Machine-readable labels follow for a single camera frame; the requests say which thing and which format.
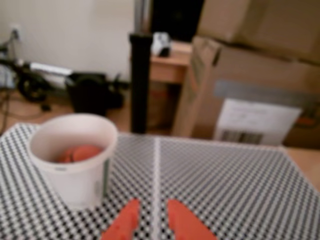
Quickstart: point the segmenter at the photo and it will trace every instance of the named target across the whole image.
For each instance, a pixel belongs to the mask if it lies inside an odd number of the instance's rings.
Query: power outlet
[[[11,23],[10,24],[11,33],[13,33],[13,39],[22,42],[22,28],[20,24]]]

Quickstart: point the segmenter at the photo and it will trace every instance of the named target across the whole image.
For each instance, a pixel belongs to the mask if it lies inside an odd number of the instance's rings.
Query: black pole
[[[152,34],[130,34],[131,42],[131,132],[147,130],[147,103]]]
[[[152,0],[134,0],[131,43],[131,132],[145,134],[149,94]]]

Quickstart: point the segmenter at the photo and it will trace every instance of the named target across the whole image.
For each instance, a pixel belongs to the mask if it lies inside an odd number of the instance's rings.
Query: cup rim
[[[45,161],[39,157],[37,157],[31,150],[31,143],[33,138],[44,128],[47,128],[51,124],[55,123],[56,121],[60,121],[62,119],[67,119],[67,118],[75,118],[75,117],[91,117],[91,118],[97,118],[102,121],[105,121],[109,127],[110,127],[110,134],[113,135],[113,140],[108,147],[106,147],[102,152],[99,154],[88,158],[85,161],[79,161],[79,162],[72,162],[72,163],[57,163],[57,162],[49,162]],[[106,117],[102,117],[99,115],[95,114],[90,114],[90,113],[71,113],[71,114],[66,114],[63,116],[58,116],[54,117],[45,123],[41,124],[39,128],[33,132],[29,138],[28,144],[27,144],[27,152],[29,155],[29,158],[31,159],[31,162],[35,166],[37,166],[41,171],[45,172],[50,172],[54,174],[70,174],[70,173],[77,173],[77,172],[82,172],[86,171],[87,169],[91,169],[97,165],[103,164],[105,161],[107,161],[111,156],[112,153],[114,152],[116,145],[118,142],[118,130],[115,124],[107,119]]]

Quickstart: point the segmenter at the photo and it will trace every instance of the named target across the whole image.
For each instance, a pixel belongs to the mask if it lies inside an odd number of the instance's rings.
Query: orange object in cup
[[[56,162],[61,164],[81,162],[98,155],[102,151],[103,149],[101,147],[90,144],[74,146],[65,150],[57,158]]]

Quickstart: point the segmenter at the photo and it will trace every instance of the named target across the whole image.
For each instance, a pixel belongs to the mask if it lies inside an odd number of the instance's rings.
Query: orange item
[[[167,203],[169,227],[176,240],[218,240],[213,233],[181,202]]]
[[[100,240],[131,240],[139,222],[139,201],[131,200],[119,213],[113,224],[102,233]]]
[[[57,158],[57,162],[65,164],[80,162],[98,155],[102,150],[101,147],[89,144],[70,147]]]

